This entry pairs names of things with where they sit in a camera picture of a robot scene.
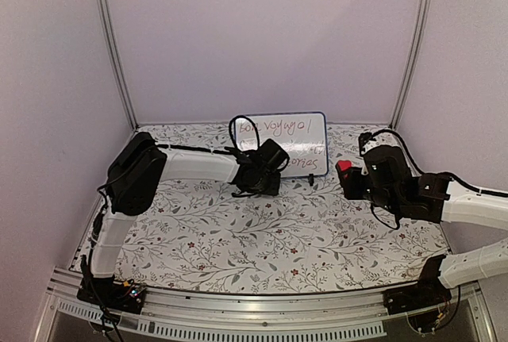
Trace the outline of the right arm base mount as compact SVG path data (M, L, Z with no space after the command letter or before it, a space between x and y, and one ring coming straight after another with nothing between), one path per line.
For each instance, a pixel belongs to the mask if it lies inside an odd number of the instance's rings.
M426 260L416 283L383 292L383 305L390 315L405 313L449 302L451 290L439 280L440 267L445 255Z

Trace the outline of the blue framed whiteboard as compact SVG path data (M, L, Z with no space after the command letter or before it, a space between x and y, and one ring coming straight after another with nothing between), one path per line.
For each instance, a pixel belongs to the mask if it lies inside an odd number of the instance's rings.
M248 114L233 122L233 135L242 151L273 139L289 155L282 176L303 178L329 172L326 117L322 112Z

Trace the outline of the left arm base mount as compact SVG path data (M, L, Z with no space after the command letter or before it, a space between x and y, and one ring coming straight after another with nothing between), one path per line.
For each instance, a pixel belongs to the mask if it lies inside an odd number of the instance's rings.
M141 314L146 297L146 285L132 279L118 282L114 276L98 278L91 273L85 255L81 255L80 269L83 276L77 293L80 301L106 309Z

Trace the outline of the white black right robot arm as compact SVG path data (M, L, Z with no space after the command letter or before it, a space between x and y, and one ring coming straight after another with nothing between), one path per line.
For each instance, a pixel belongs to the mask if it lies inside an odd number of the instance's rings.
M364 200L391 213L395 221L410 219L439 224L468 223L507 228L507 194L471 188L449 173L413 175L400 147L379 145L362 155L363 165L336 164L345 198ZM425 262L410 300L426 307L441 294L467 282L507 273L507 241L461 254L439 255Z

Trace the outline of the red whiteboard eraser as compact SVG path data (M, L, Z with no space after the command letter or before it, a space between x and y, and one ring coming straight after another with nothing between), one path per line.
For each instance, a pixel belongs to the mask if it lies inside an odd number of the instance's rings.
M350 160L338 160L336 164L336 169L339 174L346 172L351 167L352 162Z

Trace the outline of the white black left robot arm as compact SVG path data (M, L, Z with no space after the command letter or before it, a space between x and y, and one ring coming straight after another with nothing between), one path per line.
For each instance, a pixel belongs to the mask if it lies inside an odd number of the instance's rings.
M136 134L112 162L98 188L103 204L94 219L90 251L81 270L92 278L86 289L100 305L112 305L118 290L112 279L124 239L133 222L154 202L163 182L179 179L227 183L233 197L276 196L289 155L274 140L241 151L157 143L147 132Z

